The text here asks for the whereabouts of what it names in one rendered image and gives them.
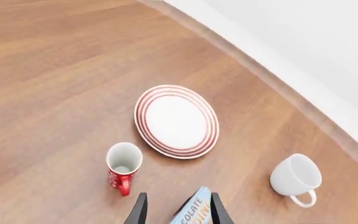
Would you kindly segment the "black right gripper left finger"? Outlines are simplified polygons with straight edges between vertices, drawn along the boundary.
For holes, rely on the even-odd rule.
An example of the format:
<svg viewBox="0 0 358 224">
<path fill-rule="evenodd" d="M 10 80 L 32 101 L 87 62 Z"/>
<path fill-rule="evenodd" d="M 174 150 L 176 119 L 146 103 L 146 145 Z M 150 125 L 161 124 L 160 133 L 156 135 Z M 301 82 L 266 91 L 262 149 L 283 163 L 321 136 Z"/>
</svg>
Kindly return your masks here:
<svg viewBox="0 0 358 224">
<path fill-rule="evenodd" d="M 146 224 L 147 210 L 147 194 L 145 192 L 141 192 L 137 198 L 135 205 L 133 206 L 131 213 L 125 220 L 125 224 Z"/>
</svg>

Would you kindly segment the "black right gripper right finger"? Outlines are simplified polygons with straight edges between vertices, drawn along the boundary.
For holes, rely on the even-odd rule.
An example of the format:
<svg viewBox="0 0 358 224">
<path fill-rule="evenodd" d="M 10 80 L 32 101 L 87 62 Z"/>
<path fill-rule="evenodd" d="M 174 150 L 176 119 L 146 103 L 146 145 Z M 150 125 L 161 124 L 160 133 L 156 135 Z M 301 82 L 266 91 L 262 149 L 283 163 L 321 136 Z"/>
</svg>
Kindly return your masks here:
<svg viewBox="0 0 358 224">
<path fill-rule="evenodd" d="M 213 224 L 234 224 L 216 192 L 211 193 L 211 218 Z"/>
</svg>

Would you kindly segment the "red mug with white print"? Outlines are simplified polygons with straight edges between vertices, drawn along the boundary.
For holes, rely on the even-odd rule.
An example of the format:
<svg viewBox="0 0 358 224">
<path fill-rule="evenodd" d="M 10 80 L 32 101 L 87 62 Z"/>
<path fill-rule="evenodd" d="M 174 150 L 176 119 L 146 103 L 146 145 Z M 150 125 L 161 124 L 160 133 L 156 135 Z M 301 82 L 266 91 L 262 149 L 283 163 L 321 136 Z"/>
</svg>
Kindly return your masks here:
<svg viewBox="0 0 358 224">
<path fill-rule="evenodd" d="M 128 196 L 142 161 L 142 152 L 133 143 L 120 142 L 113 145 L 106 154 L 109 185 L 118 189 L 122 196 Z"/>
</svg>

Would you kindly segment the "white plate with red rings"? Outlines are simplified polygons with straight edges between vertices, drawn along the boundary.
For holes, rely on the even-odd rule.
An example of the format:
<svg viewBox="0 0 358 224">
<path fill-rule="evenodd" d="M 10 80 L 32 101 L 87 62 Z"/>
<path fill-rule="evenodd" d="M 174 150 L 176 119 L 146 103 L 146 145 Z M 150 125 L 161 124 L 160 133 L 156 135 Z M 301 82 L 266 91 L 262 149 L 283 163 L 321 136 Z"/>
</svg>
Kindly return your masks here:
<svg viewBox="0 0 358 224">
<path fill-rule="evenodd" d="M 145 91 L 134 108 L 135 126 L 157 152 L 176 159 L 207 154 L 219 137 L 218 117 L 198 93 L 179 85 Z"/>
</svg>

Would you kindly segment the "blue printed food box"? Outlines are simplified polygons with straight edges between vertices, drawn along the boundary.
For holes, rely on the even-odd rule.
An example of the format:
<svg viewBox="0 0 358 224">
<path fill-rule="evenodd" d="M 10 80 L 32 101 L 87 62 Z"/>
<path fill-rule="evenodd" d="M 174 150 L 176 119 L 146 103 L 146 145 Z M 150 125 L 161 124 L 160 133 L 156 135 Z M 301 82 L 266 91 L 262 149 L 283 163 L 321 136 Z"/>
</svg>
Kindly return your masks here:
<svg viewBox="0 0 358 224">
<path fill-rule="evenodd" d="M 213 224 L 211 191 L 202 186 L 175 214 L 170 224 Z"/>
</svg>

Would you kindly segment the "white cup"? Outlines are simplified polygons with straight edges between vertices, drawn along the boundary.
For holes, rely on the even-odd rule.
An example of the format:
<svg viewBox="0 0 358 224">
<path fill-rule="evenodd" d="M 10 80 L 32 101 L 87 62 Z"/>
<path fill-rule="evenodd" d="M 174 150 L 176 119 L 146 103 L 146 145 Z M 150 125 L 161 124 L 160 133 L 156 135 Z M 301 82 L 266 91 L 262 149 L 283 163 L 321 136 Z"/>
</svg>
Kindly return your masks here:
<svg viewBox="0 0 358 224">
<path fill-rule="evenodd" d="M 317 196 L 315 189 L 321 186 L 322 175 L 318 166 L 304 154 L 292 154 L 279 163 L 270 175 L 270 185 L 273 190 L 302 208 L 315 205 Z M 303 203 L 297 195 L 309 194 L 310 203 Z"/>
</svg>

